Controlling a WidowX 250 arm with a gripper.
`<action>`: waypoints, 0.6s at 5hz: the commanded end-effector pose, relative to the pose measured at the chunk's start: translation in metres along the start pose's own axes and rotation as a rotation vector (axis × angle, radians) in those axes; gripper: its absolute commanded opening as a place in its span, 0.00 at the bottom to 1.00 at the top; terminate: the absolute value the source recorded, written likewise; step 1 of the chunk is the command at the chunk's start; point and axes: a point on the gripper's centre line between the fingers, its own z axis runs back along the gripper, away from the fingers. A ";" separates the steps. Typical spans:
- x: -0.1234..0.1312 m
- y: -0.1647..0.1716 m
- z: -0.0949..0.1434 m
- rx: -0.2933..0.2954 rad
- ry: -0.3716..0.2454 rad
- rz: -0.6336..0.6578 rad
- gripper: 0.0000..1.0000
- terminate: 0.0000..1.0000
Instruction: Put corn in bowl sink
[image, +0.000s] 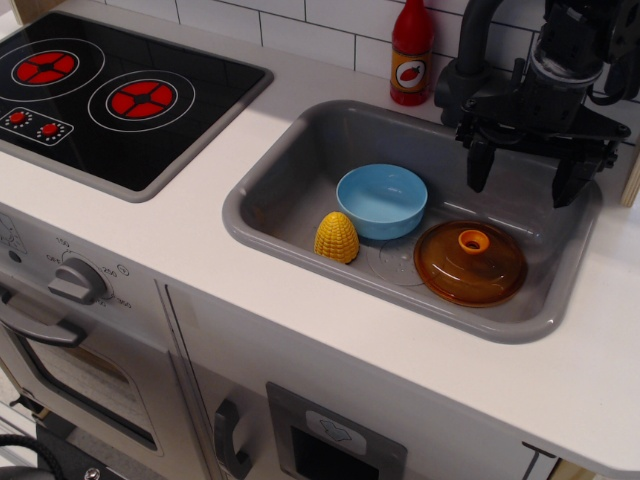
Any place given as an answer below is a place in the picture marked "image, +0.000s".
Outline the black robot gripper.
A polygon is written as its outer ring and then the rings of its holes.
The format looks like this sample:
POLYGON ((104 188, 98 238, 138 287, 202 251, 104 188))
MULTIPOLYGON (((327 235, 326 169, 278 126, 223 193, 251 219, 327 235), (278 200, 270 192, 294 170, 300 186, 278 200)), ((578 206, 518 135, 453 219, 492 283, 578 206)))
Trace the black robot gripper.
POLYGON ((507 92, 468 99, 457 133, 468 149, 467 185, 483 191, 498 149, 541 155, 560 160, 553 206, 570 205, 631 134, 627 125, 587 108, 587 90, 520 65, 507 92))

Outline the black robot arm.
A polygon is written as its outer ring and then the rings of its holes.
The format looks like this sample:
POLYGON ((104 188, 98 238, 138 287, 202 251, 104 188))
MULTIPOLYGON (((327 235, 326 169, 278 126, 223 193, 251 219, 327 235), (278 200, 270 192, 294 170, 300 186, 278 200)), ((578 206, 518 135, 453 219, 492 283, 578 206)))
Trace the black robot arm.
POLYGON ((555 158, 553 204, 571 204, 617 160, 629 128, 585 106, 639 93, 639 4, 548 1, 528 59, 519 59, 506 92, 469 95, 457 140, 468 150, 467 184, 484 189, 498 149, 555 158))

